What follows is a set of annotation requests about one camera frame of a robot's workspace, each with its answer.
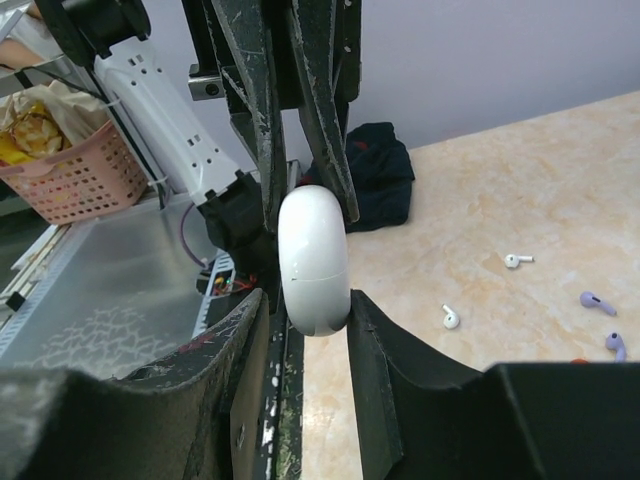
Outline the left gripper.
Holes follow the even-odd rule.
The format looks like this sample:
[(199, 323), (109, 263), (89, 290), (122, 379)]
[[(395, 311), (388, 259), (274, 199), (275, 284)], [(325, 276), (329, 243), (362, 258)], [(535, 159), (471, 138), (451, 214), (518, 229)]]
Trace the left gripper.
[(182, 9), (197, 58), (189, 70), (192, 99), (226, 101), (260, 174), (267, 230), (277, 230), (287, 191), (284, 110), (300, 112), (323, 184), (345, 221), (357, 221), (344, 135), (360, 93), (362, 3), (184, 1)]

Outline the white earbud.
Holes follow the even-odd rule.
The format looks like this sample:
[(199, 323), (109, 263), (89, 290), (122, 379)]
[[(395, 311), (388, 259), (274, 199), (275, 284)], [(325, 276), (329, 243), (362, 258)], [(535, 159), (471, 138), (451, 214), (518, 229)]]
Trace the white earbud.
[(533, 263), (534, 261), (535, 257), (530, 255), (507, 254), (504, 257), (504, 265), (508, 269), (517, 269), (522, 263)]
[(460, 317), (449, 305), (443, 304), (442, 310), (446, 313), (443, 319), (443, 326), (447, 330), (456, 329), (460, 324)]

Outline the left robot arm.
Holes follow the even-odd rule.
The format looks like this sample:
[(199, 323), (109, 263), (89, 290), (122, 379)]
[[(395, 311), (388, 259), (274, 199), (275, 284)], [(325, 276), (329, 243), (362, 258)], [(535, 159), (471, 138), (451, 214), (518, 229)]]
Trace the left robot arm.
[(343, 218), (359, 219), (345, 153), (349, 106), (361, 82), (358, 1), (187, 1), (199, 64), (220, 84), (232, 127), (257, 174), (223, 152), (167, 79), (139, 1), (41, 1), (64, 54), (91, 71), (168, 157), (210, 241), (236, 269), (258, 274), (277, 258), (287, 186), (282, 112), (299, 113), (323, 184)]

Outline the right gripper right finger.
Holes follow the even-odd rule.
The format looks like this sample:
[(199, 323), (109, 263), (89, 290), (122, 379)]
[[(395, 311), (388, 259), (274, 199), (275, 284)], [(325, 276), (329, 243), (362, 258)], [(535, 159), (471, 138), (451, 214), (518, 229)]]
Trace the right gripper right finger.
[(347, 340), (367, 479), (635, 479), (635, 363), (498, 363), (436, 350), (351, 294)]

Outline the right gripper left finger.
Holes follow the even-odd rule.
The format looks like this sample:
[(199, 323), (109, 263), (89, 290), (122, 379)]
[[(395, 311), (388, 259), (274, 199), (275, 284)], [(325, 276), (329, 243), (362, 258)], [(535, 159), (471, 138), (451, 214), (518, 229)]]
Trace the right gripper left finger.
[(216, 325), (120, 380), (3, 371), (2, 477), (253, 478), (268, 337), (268, 297), (255, 290)]

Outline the white earbud charging case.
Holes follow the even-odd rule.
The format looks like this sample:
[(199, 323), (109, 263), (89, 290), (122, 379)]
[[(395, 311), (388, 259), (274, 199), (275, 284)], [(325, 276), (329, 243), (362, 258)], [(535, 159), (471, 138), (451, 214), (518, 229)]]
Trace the white earbud charging case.
[(287, 315), (303, 335), (341, 330), (351, 310), (348, 246), (342, 210), (325, 187), (294, 189), (278, 218), (278, 253)]

